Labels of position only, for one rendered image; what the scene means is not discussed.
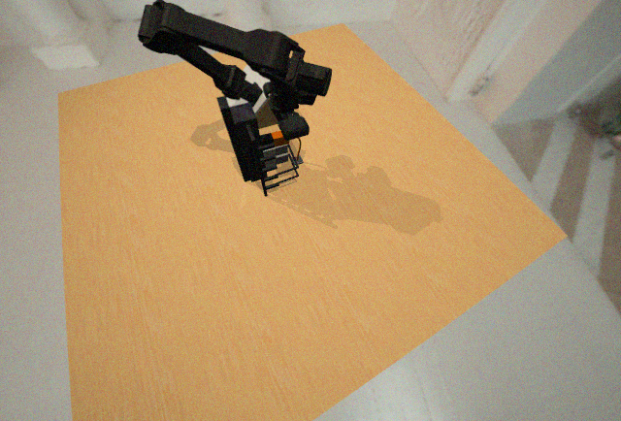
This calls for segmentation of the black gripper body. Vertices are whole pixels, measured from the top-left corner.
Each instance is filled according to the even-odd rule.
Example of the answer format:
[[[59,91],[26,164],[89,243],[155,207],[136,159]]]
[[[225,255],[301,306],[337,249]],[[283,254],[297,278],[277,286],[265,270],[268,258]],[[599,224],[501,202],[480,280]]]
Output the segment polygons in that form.
[[[308,135],[310,128],[305,118],[294,112],[295,109],[299,109],[299,104],[294,106],[294,97],[299,94],[296,84],[295,88],[285,91],[274,89],[269,82],[262,86],[266,98],[272,93],[270,95],[271,103],[276,113],[280,113],[283,119],[279,128],[284,139],[289,141]]]

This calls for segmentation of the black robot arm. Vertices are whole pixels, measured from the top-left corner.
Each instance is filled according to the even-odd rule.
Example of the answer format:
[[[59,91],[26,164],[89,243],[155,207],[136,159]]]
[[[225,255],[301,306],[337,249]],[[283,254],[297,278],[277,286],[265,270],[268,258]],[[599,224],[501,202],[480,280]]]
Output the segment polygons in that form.
[[[246,74],[237,65],[222,64],[200,47],[244,60],[276,90],[289,90],[296,84],[299,94],[294,106],[311,106],[317,95],[325,97],[332,78],[332,69],[305,62],[306,51],[281,32],[244,32],[163,0],[145,5],[137,36],[145,48],[179,56],[210,76],[226,98],[241,97],[252,107],[263,92],[260,86],[245,81]]]

